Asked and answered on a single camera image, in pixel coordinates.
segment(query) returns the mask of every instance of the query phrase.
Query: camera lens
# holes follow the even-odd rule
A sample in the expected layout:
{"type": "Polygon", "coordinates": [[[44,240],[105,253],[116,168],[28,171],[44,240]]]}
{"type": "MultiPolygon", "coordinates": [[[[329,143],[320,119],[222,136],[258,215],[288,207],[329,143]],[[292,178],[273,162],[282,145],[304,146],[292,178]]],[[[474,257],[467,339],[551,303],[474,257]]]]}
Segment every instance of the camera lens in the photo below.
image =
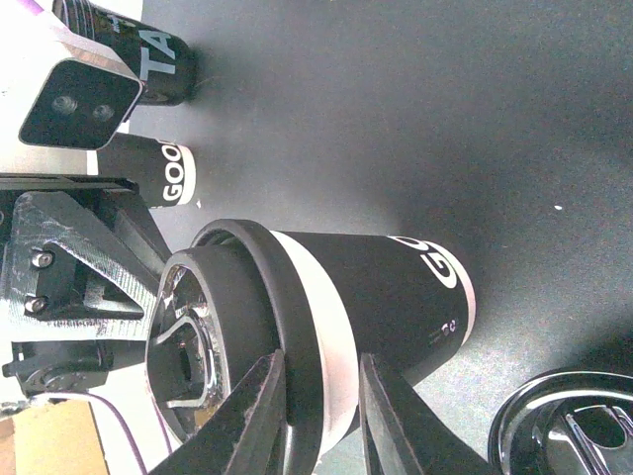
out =
{"type": "Polygon", "coordinates": [[[70,96],[58,96],[52,101],[52,109],[62,116],[69,116],[77,109],[77,101],[70,96]]]}
{"type": "Polygon", "coordinates": [[[94,117],[99,122],[108,122],[115,115],[115,110],[106,105],[101,105],[95,107],[95,110],[92,111],[92,117],[94,117]]]}

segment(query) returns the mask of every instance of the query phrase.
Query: screw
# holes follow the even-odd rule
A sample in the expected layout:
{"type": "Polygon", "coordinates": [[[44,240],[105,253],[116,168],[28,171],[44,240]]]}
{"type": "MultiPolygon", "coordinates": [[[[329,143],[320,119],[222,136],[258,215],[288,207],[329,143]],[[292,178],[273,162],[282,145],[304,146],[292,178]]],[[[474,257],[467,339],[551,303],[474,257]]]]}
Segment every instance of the screw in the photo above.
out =
{"type": "Polygon", "coordinates": [[[38,314],[48,305],[47,297],[29,297],[24,303],[24,308],[31,314],[38,314]]]}
{"type": "Polygon", "coordinates": [[[37,269],[46,269],[53,261],[54,256],[52,255],[52,252],[46,252],[44,250],[33,254],[33,258],[31,259],[32,265],[37,269]]]}

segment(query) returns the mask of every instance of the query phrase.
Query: cup lid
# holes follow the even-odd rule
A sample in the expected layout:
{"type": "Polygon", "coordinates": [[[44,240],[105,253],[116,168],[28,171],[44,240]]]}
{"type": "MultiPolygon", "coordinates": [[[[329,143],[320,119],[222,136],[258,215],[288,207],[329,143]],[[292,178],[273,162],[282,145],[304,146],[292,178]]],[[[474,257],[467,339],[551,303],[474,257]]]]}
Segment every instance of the cup lid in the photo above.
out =
{"type": "Polygon", "coordinates": [[[149,391],[174,435],[184,441],[196,433],[277,347],[265,289],[245,250],[208,245],[167,261],[145,362],[149,391]]]}
{"type": "Polygon", "coordinates": [[[504,475],[633,473],[633,378],[567,371],[526,383],[495,417],[489,460],[504,475]]]}

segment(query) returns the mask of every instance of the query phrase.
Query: wire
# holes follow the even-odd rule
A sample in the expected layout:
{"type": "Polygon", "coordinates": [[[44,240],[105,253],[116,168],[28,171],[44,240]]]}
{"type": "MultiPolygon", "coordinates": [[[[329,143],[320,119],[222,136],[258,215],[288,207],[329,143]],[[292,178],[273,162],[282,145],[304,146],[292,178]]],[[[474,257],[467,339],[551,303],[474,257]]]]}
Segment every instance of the wire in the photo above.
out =
{"type": "Polygon", "coordinates": [[[165,426],[165,421],[163,420],[162,414],[158,410],[158,406],[154,402],[154,399],[151,398],[151,404],[154,406],[154,411],[156,412],[156,417],[158,418],[158,423],[160,424],[160,430],[162,430],[162,436],[165,437],[165,444],[167,445],[167,453],[171,455],[173,453],[173,448],[171,447],[171,441],[169,440],[169,434],[167,433],[167,427],[165,426]]]}
{"type": "MultiPolygon", "coordinates": [[[[110,412],[112,412],[112,414],[115,416],[115,418],[119,422],[119,425],[123,429],[123,432],[125,433],[126,438],[128,439],[128,443],[130,444],[130,449],[132,450],[132,453],[135,457],[136,464],[138,465],[138,469],[141,475],[147,475],[147,469],[145,467],[145,463],[142,460],[140,451],[138,450],[138,446],[136,445],[136,441],[135,441],[134,436],[132,435],[132,432],[130,431],[130,428],[126,424],[126,421],[123,419],[123,416],[121,415],[121,413],[117,411],[117,408],[115,408],[114,405],[110,401],[108,401],[105,398],[102,398],[101,396],[97,396],[96,394],[77,393],[77,392],[72,392],[72,391],[59,391],[55,393],[37,394],[36,396],[33,397],[33,399],[34,400],[64,399],[64,400],[72,400],[72,401],[87,401],[89,403],[99,402],[103,404],[106,408],[110,410],[110,412]]],[[[166,429],[164,427],[162,428],[163,428],[163,433],[166,435],[167,434],[166,429]]]]}

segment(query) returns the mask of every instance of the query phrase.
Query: black table surface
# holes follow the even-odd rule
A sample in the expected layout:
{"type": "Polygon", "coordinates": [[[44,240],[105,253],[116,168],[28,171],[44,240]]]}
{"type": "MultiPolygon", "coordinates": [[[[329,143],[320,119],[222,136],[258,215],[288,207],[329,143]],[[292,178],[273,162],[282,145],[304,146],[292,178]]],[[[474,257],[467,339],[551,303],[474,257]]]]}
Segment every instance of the black table surface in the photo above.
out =
{"type": "MultiPolygon", "coordinates": [[[[220,217],[450,234],[478,321],[417,389],[482,454],[530,377],[630,357],[631,2],[152,0],[143,20],[200,57],[191,102],[132,120],[198,160],[192,203],[154,213],[174,249],[220,217]]],[[[316,473],[364,473],[358,434],[316,473]]]]}

